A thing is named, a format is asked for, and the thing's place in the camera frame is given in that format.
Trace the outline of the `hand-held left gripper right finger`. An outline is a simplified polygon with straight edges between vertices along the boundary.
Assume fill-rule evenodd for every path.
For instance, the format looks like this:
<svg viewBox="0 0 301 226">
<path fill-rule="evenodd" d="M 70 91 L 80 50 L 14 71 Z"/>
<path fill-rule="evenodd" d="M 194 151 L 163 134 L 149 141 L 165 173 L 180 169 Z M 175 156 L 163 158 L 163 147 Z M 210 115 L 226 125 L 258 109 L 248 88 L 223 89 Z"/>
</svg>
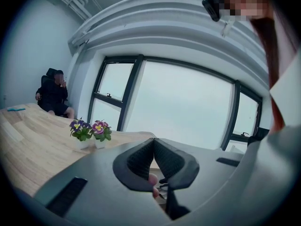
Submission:
<svg viewBox="0 0 301 226">
<path fill-rule="evenodd" d="M 194 156 L 159 138 L 153 140 L 153 154 L 169 189 L 188 188 L 199 172 Z"/>
</svg>

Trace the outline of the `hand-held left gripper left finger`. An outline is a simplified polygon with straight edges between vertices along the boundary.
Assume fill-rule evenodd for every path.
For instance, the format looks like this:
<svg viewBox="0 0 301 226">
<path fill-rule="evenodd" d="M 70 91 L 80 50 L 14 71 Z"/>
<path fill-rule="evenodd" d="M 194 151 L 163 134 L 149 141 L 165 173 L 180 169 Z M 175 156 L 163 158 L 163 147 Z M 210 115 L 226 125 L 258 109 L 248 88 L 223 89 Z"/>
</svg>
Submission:
<svg viewBox="0 0 301 226">
<path fill-rule="evenodd" d="M 153 185 L 148 181 L 151 163 L 154 159 L 153 138 L 150 138 L 123 153 L 113 161 L 116 178 L 129 190 L 152 192 Z"/>
</svg>

